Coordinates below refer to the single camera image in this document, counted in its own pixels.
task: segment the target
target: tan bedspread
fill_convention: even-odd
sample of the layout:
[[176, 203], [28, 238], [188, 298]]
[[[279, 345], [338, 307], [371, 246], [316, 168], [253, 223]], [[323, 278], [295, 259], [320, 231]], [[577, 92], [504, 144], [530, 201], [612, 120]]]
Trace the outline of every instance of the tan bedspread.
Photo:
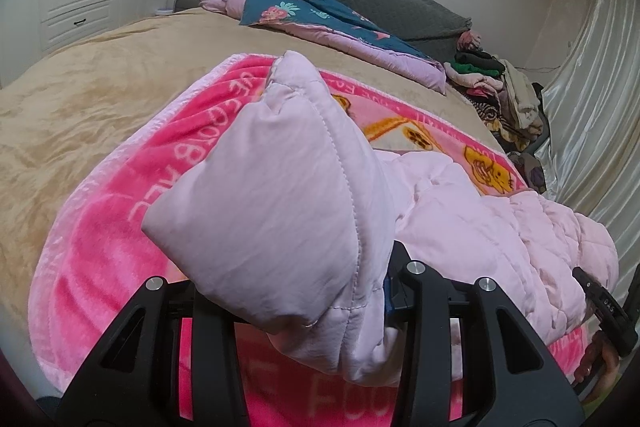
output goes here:
[[473, 108], [357, 58], [197, 8], [76, 42], [0, 91], [0, 305], [26, 329], [31, 277], [56, 213], [118, 144], [229, 55], [296, 50], [439, 115], [500, 150]]

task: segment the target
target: teal floral fabric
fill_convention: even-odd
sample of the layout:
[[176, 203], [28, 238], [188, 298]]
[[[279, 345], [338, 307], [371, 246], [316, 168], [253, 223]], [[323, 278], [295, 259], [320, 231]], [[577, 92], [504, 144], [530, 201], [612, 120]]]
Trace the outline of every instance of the teal floral fabric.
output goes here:
[[338, 0], [246, 0], [240, 24], [267, 23], [325, 26], [377, 48], [429, 59]]

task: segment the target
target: satin curtain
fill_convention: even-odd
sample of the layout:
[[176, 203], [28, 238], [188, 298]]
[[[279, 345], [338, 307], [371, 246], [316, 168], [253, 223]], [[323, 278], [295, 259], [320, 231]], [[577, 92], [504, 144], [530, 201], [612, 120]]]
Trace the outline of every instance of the satin curtain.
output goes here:
[[571, 55], [543, 91], [548, 197], [603, 223], [618, 301], [640, 261], [640, 0], [591, 0]]

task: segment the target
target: pink fleece blanket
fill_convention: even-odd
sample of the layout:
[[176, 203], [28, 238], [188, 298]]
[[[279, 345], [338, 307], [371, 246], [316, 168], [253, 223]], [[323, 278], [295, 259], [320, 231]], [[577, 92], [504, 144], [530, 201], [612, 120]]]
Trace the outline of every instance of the pink fleece blanket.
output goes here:
[[[64, 390], [108, 324], [145, 279], [183, 278], [140, 230], [150, 204], [199, 163], [244, 105], [264, 89], [274, 57], [234, 55], [119, 146], [60, 210], [33, 279], [29, 326], [47, 378]], [[508, 194], [524, 182], [505, 156], [450, 124], [335, 73], [322, 72], [334, 98], [379, 148], [440, 150], [465, 168], [479, 191]], [[265, 334], [236, 328], [248, 410], [255, 425], [388, 425], [396, 391], [328, 377], [277, 352]], [[180, 410], [191, 414], [190, 324], [182, 327]], [[585, 347], [574, 330], [550, 350], [566, 374]], [[454, 383], [452, 417], [462, 411]]]

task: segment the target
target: green cloth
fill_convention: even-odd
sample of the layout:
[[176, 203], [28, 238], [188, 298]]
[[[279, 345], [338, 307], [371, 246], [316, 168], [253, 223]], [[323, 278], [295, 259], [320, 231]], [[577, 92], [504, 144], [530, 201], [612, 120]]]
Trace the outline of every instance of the green cloth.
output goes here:
[[471, 64], [459, 64], [457, 62], [452, 62], [451, 67], [460, 74], [480, 73], [484, 74], [484, 76], [492, 76], [494, 78], [498, 78], [500, 76], [500, 71], [498, 70], [481, 70]]

